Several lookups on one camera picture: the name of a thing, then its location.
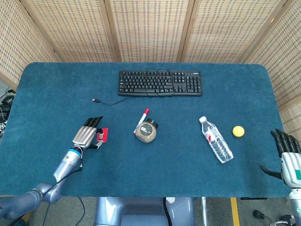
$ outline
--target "woven panel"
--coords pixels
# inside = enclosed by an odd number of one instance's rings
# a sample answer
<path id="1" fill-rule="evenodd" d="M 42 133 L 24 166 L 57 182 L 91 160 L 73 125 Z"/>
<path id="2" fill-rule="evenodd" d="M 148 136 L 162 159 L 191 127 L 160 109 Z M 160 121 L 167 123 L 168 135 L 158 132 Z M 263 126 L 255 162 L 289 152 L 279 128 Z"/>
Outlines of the woven panel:
<path id="1" fill-rule="evenodd" d="M 0 1 L 0 31 L 0 74 L 16 86 L 29 63 L 56 61 L 43 39 L 12 0 Z"/>
<path id="2" fill-rule="evenodd" d="M 301 101 L 280 113 L 285 131 L 301 144 Z"/>
<path id="3" fill-rule="evenodd" d="M 279 0 L 201 0 L 186 62 L 237 62 Z"/>
<path id="4" fill-rule="evenodd" d="M 248 59 L 270 74 L 278 105 L 301 95 L 301 0 L 296 0 Z"/>
<path id="5" fill-rule="evenodd" d="M 113 61 L 98 0 L 26 0 L 68 62 Z"/>
<path id="6" fill-rule="evenodd" d="M 122 61 L 173 62 L 188 0 L 110 0 Z"/>

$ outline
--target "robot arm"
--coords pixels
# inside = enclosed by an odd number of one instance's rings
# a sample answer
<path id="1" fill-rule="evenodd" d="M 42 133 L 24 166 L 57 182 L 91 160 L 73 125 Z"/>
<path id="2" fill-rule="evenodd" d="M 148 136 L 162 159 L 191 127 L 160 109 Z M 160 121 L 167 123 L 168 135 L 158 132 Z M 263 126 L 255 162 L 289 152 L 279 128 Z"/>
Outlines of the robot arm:
<path id="1" fill-rule="evenodd" d="M 57 202 L 61 197 L 66 178 L 72 173 L 82 170 L 83 151 L 88 148 L 96 149 L 95 147 L 98 147 L 97 145 L 92 145 L 91 142 L 96 132 L 100 132 L 101 134 L 103 132 L 102 129 L 96 128 L 102 118 L 102 116 L 98 118 L 89 118 L 84 126 L 79 129 L 73 139 L 73 148 L 68 150 L 60 165 L 53 173 L 53 176 L 56 179 L 54 185 L 41 183 L 30 192 L 3 200 L 0 202 L 0 218 L 15 219 L 36 209 L 41 201 L 49 203 Z M 78 162 L 80 162 L 79 169 L 73 171 Z"/>
<path id="2" fill-rule="evenodd" d="M 301 148 L 299 142 L 279 129 L 271 131 L 275 139 L 278 154 L 281 160 L 281 173 L 270 171 L 260 165 L 263 172 L 269 176 L 282 179 L 292 188 L 289 194 L 296 225 L 301 226 Z"/>

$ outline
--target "bottle cap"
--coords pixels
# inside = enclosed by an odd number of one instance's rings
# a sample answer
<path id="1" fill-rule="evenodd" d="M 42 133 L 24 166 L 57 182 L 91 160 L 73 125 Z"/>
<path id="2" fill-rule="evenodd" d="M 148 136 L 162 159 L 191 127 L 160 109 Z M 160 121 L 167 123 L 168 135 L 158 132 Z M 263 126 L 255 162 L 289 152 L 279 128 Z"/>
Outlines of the bottle cap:
<path id="1" fill-rule="evenodd" d="M 200 123 L 203 123 L 203 122 L 205 122 L 206 120 L 207 120 L 207 118 L 206 118 L 205 116 L 199 118 L 199 122 L 200 122 Z"/>
<path id="2" fill-rule="evenodd" d="M 152 124 L 155 128 L 158 128 L 158 126 L 159 126 L 159 125 L 158 125 L 153 119 L 151 119 L 151 118 L 148 118 L 146 121 L 149 122 L 150 124 Z"/>

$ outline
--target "plastic water bottle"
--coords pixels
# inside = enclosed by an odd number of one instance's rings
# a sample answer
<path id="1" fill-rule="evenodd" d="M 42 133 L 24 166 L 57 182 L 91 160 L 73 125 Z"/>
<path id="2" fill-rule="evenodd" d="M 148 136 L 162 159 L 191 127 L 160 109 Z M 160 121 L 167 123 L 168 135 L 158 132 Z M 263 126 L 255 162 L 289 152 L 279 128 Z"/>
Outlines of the plastic water bottle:
<path id="1" fill-rule="evenodd" d="M 207 121 L 205 116 L 199 118 L 199 121 L 202 124 L 202 133 L 208 140 L 219 161 L 221 161 L 221 163 L 225 163 L 233 159 L 233 153 L 229 149 L 222 135 L 219 133 L 217 127 L 213 123 Z"/>

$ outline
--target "red marker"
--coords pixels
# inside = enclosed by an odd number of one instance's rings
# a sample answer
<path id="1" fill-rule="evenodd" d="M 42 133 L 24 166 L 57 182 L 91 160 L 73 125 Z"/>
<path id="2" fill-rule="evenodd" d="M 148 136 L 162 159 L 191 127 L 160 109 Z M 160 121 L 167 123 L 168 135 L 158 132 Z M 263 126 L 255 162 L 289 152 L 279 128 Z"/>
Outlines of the red marker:
<path id="1" fill-rule="evenodd" d="M 148 108 L 146 108 L 145 111 L 144 111 L 144 114 L 142 115 L 140 121 L 138 122 L 138 125 L 144 121 L 146 115 L 147 115 L 149 112 L 150 112 L 150 110 L 149 110 Z"/>

